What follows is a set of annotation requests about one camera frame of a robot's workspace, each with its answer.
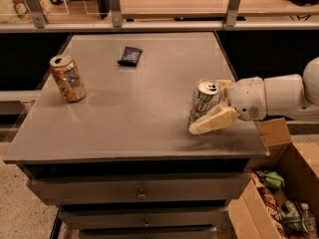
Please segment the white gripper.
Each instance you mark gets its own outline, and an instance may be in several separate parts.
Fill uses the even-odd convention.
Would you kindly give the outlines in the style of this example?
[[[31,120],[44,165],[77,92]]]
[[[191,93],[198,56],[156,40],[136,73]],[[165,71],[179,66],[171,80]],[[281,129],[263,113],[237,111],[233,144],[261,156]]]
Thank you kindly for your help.
[[[226,128],[240,120],[263,120],[266,117],[266,97],[264,82],[254,77],[217,81],[222,90],[222,96],[229,107],[214,107],[206,115],[193,122],[188,130],[191,134],[204,134],[213,130]]]

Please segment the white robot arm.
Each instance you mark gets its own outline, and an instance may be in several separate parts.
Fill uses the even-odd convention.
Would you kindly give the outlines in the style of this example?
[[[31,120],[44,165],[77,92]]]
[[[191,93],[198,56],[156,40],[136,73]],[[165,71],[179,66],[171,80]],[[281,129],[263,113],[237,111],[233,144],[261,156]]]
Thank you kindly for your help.
[[[303,74],[261,79],[202,79],[195,85],[188,130],[203,134],[228,127],[236,120],[264,120],[283,116],[319,120],[319,58]]]

